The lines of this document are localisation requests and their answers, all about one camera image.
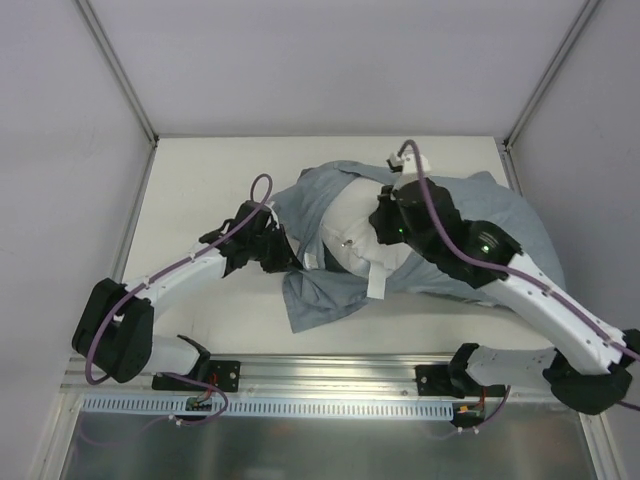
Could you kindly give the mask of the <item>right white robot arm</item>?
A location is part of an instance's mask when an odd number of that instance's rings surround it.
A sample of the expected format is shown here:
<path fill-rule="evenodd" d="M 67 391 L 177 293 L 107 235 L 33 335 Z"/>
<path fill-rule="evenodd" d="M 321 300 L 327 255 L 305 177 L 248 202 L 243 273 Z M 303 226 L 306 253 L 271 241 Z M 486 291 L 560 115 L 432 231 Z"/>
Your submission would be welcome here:
<path fill-rule="evenodd" d="M 449 191 L 429 179 L 382 187 L 370 215 L 377 239 L 404 243 L 451 278 L 492 297 L 544 336 L 543 350 L 497 350 L 465 343 L 447 366 L 454 396 L 494 385 L 550 392 L 597 415 L 623 402 L 639 358 L 639 332 L 619 330 L 567 295 L 511 235 L 462 218 Z"/>

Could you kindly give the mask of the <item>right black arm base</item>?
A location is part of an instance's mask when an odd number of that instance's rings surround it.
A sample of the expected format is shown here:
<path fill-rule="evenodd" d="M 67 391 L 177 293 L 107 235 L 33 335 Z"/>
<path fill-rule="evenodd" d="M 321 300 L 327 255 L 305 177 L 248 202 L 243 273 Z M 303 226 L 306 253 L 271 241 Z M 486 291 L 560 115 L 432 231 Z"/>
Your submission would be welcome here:
<path fill-rule="evenodd" d="M 480 347 L 477 343 L 464 343 L 447 364 L 417 365 L 414 376 L 419 396 L 449 396 L 457 399 L 466 397 L 503 397 L 505 385 L 483 386 L 466 372 L 471 354 Z"/>

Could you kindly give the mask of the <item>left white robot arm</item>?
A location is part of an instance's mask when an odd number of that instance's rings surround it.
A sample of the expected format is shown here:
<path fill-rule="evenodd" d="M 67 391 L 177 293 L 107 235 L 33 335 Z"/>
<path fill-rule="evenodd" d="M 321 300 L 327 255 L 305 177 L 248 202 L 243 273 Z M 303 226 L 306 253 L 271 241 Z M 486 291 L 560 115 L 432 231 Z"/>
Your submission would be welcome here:
<path fill-rule="evenodd" d="M 85 359 L 88 383 L 98 384 L 92 375 L 98 368 L 120 384 L 143 373 L 153 374 L 159 389 L 172 383 L 188 390 L 215 384 L 221 376 L 205 347 L 184 335 L 157 335 L 154 325 L 175 304 L 250 262 L 267 274 L 302 267 L 275 212 L 254 201 L 244 202 L 233 218 L 159 272 L 125 283 L 98 282 L 71 340 Z"/>

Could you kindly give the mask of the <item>white pillow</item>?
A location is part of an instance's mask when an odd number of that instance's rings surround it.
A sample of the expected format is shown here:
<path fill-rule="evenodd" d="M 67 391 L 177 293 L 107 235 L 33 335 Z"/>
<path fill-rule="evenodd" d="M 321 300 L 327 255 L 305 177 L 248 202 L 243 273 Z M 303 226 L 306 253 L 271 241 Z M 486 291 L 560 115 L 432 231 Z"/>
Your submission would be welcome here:
<path fill-rule="evenodd" d="M 358 177 L 350 182 L 327 207 L 320 223 L 320 236 L 338 264 L 367 281 L 366 296 L 382 300 L 387 279 L 408 259 L 404 244 L 383 245 L 369 223 L 378 207 L 382 184 Z"/>

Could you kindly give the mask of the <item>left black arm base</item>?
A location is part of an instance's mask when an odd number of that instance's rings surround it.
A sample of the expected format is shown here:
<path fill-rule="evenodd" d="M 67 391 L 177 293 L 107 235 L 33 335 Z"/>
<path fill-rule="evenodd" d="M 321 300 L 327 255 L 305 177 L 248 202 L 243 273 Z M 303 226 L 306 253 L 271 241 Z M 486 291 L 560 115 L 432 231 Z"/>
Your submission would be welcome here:
<path fill-rule="evenodd" d="M 210 352 L 184 335 L 170 338 L 153 335 L 151 355 L 143 373 L 153 373 L 151 388 L 156 391 L 205 392 L 202 384 L 224 392 L 237 392 L 239 361 L 216 360 Z"/>

